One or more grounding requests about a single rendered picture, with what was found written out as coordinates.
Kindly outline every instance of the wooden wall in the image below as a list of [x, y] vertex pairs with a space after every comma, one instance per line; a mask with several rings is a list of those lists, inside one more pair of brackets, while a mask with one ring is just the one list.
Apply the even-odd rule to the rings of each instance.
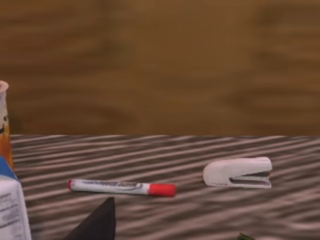
[[0, 23], [15, 134], [320, 133], [317, 1], [3, 0]]

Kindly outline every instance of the white carton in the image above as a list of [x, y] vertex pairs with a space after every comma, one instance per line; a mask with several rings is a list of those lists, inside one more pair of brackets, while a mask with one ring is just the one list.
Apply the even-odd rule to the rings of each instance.
[[32, 240], [22, 186], [1, 156], [0, 240]]

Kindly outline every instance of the white stapler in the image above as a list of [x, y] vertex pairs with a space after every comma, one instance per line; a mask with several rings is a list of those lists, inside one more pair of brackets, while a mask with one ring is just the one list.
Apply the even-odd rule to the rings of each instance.
[[270, 189], [268, 157], [235, 158], [209, 163], [203, 169], [207, 186]]

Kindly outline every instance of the marker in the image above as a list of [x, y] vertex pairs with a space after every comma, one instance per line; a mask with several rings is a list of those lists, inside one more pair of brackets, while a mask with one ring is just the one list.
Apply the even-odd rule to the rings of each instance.
[[174, 184], [126, 181], [71, 179], [68, 181], [68, 188], [74, 192], [150, 195], [162, 197], [173, 197], [176, 194], [176, 185]]

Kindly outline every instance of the white marker barrel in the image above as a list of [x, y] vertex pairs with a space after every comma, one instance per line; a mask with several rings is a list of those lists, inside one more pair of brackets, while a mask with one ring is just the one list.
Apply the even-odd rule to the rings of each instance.
[[173, 197], [176, 194], [176, 186], [174, 184], [126, 181], [72, 179], [68, 182], [68, 188], [75, 192], [151, 195], [163, 197]]

